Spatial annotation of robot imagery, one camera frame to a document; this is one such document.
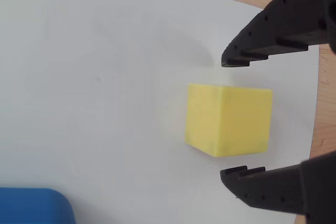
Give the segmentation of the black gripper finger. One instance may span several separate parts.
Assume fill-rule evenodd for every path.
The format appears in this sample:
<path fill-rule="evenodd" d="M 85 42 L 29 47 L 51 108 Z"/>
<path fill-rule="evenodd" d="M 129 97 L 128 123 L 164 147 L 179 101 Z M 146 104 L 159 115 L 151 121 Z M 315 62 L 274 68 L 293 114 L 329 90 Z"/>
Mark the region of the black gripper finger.
<path fill-rule="evenodd" d="M 335 0 L 272 0 L 224 50 L 222 67 L 322 44 L 335 51 Z"/>
<path fill-rule="evenodd" d="M 335 223 L 335 152 L 273 170 L 223 169 L 220 176 L 251 207 L 304 215 L 307 223 Z"/>

